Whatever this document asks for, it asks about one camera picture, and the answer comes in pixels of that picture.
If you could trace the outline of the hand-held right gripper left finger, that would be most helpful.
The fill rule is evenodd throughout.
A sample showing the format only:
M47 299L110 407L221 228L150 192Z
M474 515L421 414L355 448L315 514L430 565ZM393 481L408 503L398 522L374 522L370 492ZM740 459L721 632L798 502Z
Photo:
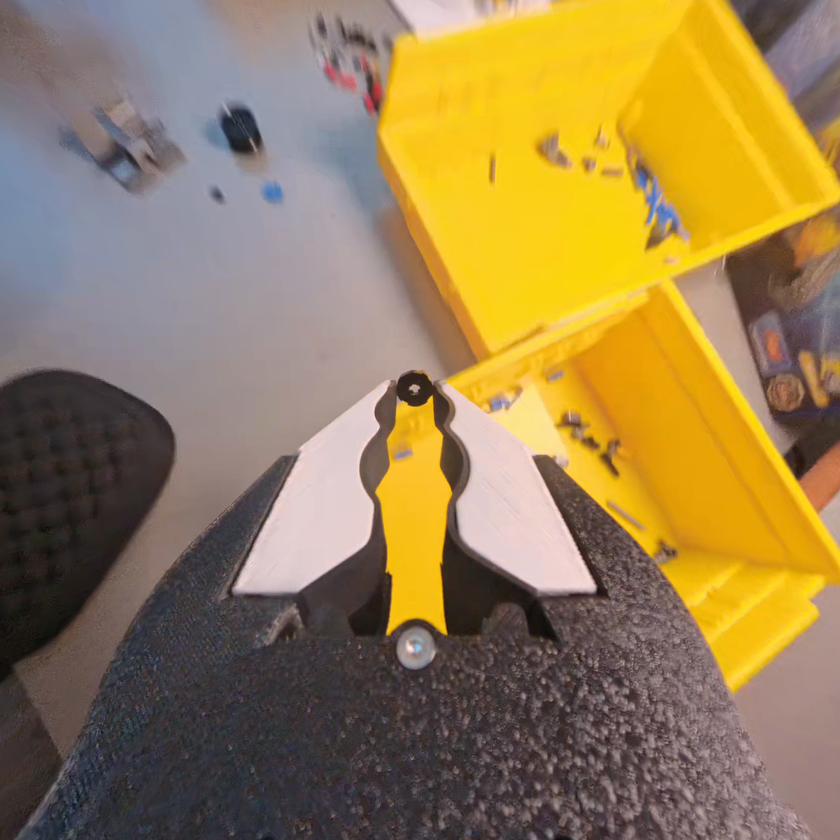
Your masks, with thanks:
M233 579L236 597L293 601L305 623L336 609L382 636L392 577L382 504L396 382L384 381L303 444Z

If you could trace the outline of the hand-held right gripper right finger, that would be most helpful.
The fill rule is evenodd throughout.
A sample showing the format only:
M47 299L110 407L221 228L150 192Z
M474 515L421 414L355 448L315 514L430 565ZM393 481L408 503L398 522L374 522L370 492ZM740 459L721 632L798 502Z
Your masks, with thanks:
M440 563L448 635L556 638L546 602L597 595L579 540L531 447L446 382L434 384L451 497Z

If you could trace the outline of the black spoked toy wheel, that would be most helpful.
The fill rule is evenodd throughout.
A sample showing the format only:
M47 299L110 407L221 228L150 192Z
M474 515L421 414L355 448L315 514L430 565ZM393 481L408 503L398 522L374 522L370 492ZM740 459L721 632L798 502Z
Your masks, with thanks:
M224 103L218 115L219 128L233 154L258 154L264 141L255 114L241 103Z

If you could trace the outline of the silver panel toy piece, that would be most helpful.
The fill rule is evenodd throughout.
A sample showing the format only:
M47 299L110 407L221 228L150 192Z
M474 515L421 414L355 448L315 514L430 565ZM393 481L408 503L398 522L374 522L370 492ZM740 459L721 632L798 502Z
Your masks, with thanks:
M72 111L59 141L135 196L152 192L186 163L165 126L145 119L125 99Z

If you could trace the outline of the person's left forearm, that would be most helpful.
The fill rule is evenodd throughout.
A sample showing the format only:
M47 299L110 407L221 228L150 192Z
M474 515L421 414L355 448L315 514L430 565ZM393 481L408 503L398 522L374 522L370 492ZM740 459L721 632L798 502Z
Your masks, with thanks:
M174 460L165 417L103 380L41 370L2 384L2 679L78 615Z

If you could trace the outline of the pile of grey black parts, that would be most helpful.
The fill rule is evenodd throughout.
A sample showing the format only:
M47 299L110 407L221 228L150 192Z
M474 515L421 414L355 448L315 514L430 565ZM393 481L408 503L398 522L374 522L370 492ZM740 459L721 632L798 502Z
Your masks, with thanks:
M659 565L675 560L675 533L601 400L572 364L493 388L481 408L535 455L551 457Z

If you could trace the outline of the wide yellow plastic bin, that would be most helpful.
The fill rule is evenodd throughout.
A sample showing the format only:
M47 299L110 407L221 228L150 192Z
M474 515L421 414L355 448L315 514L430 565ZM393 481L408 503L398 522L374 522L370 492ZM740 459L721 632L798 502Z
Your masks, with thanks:
M587 153L619 126L690 234L646 250L625 180ZM381 168L479 358L769 237L838 200L812 136L728 2L561 2L395 40ZM491 154L497 181L488 181Z

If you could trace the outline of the robot kit box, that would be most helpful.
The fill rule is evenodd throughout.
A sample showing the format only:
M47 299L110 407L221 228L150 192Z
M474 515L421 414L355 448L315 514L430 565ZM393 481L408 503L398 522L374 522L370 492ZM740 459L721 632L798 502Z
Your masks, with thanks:
M755 2L747 19L830 175L839 174L839 2ZM773 419L838 422L839 205L727 258Z

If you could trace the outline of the pile of small building parts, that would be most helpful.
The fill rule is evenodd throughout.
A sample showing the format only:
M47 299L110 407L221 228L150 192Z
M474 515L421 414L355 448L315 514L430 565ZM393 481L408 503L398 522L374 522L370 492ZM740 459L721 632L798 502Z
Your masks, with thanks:
M364 111L378 118L392 61L393 36L318 10L311 17L309 38L328 83L359 99Z

